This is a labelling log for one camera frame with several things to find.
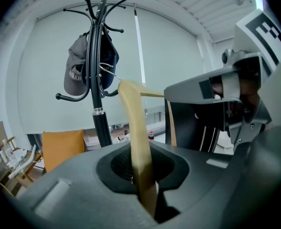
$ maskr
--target baseball cap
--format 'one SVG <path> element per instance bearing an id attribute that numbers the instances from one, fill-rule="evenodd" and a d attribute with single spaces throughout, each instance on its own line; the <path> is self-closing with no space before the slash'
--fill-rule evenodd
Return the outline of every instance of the baseball cap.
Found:
<path id="1" fill-rule="evenodd" d="M 64 75 L 64 90 L 73 96 L 82 95 L 86 91 L 86 85 L 81 78 L 81 70 L 86 60 L 87 44 L 86 36 L 81 36 L 69 48 Z"/>
<path id="2" fill-rule="evenodd" d="M 112 65 L 113 67 L 107 66 L 102 64 L 101 66 L 104 67 L 106 70 L 115 73 L 116 64 L 118 60 L 120 59 L 113 43 L 112 38 L 107 33 L 106 29 L 103 28 L 103 34 L 101 35 L 101 47 L 100 47 L 100 62 L 107 63 L 109 65 Z M 107 89 L 113 82 L 114 75 L 101 71 L 101 85 L 103 89 Z M 81 77 L 83 80 L 83 83 L 86 84 L 86 67 L 83 65 L 81 70 Z"/>
<path id="3" fill-rule="evenodd" d="M 86 91 L 86 53 L 87 53 L 86 34 L 80 36 L 69 49 L 69 57 L 64 76 L 64 90 L 74 96 L 79 96 Z M 106 70 L 115 73 L 119 55 L 112 43 L 112 38 L 103 28 L 101 35 L 100 62 L 112 65 L 101 65 Z M 114 75 L 101 71 L 101 84 L 103 89 L 107 89 L 113 82 Z"/>

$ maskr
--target black plastic base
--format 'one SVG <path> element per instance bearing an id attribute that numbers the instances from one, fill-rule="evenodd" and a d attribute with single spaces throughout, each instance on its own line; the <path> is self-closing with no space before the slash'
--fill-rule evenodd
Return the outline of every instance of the black plastic base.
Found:
<path id="1" fill-rule="evenodd" d="M 151 146 L 150 149 L 159 192 L 178 188 L 189 173 L 187 162 L 157 146 Z M 97 163 L 96 172 L 100 180 L 113 192 L 137 194 L 132 179 L 130 144 L 101 158 Z"/>

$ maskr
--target black coat rack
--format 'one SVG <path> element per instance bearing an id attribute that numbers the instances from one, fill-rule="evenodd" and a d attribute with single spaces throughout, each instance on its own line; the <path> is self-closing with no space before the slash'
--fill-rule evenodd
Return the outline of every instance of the black coat rack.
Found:
<path id="1" fill-rule="evenodd" d="M 63 96 L 61 94 L 56 94 L 56 99 L 62 99 L 70 102 L 78 102 L 83 100 L 91 89 L 92 93 L 92 101 L 93 101 L 93 120 L 96 128 L 98 140 L 100 142 L 100 146 L 108 146 L 112 144 L 112 139 L 109 131 L 109 125 L 107 121 L 107 116 L 102 107 L 101 98 L 108 96 L 116 96 L 118 91 L 114 91 L 112 93 L 108 93 L 103 90 L 101 85 L 101 79 L 99 77 L 100 74 L 100 46 L 101 46 L 101 35 L 102 29 L 105 27 L 109 31 L 117 31 L 123 33 L 123 30 L 114 29 L 108 26 L 105 23 L 105 19 L 108 14 L 116 7 L 126 8 L 121 6 L 123 2 L 127 0 L 122 0 L 116 4 L 107 4 L 107 0 L 101 0 L 98 5 L 91 5 L 91 0 L 85 0 L 88 5 L 89 13 L 85 13 L 79 10 L 72 10 L 64 8 L 63 11 L 69 11 L 74 13 L 79 13 L 91 21 L 91 27 L 89 31 L 89 41 L 87 46 L 87 55 L 86 55 L 86 91 L 79 98 L 71 98 L 68 96 Z M 93 7 L 98 6 L 96 15 L 93 12 Z"/>

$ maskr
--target bottle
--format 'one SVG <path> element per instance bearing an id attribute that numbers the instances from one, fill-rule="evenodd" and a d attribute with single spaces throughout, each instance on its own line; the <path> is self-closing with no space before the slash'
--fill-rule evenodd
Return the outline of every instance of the bottle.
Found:
<path id="1" fill-rule="evenodd" d="M 150 134 L 149 134 L 149 141 L 153 141 L 154 140 L 154 135 L 153 135 L 153 131 L 150 131 Z"/>
<path id="2" fill-rule="evenodd" d="M 8 159 L 6 158 L 6 155 L 4 154 L 1 148 L 0 148 L 0 156 L 3 159 L 4 163 L 8 162 Z"/>
<path id="3" fill-rule="evenodd" d="M 11 146 L 10 146 L 10 144 L 7 143 L 6 139 L 3 140 L 3 144 L 4 144 L 3 148 L 4 148 L 6 156 L 9 159 L 12 167 L 15 168 L 16 164 L 18 163 L 16 156 L 14 155 L 14 153 L 11 149 Z"/>

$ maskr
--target gray device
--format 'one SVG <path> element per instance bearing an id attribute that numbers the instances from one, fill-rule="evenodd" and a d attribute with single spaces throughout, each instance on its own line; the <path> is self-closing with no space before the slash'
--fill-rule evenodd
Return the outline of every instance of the gray device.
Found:
<path id="1" fill-rule="evenodd" d="M 276 42 L 271 42 L 271 33 Z M 222 55 L 222 69 L 169 86 L 165 98 L 199 106 L 195 112 L 231 136 L 233 156 L 150 142 L 159 184 L 156 217 L 134 191 L 130 144 L 110 145 L 77 155 L 45 174 L 21 197 L 16 208 L 44 228 L 232 228 L 263 206 L 281 184 L 281 127 L 262 132 L 273 120 L 258 98 L 251 110 L 240 99 L 239 77 L 258 79 L 259 87 L 281 67 L 281 31 L 261 11 L 239 21 L 233 49 Z M 223 84 L 217 98 L 214 83 Z M 231 105 L 239 111 L 231 112 Z M 205 110 L 219 111 L 206 119 Z"/>

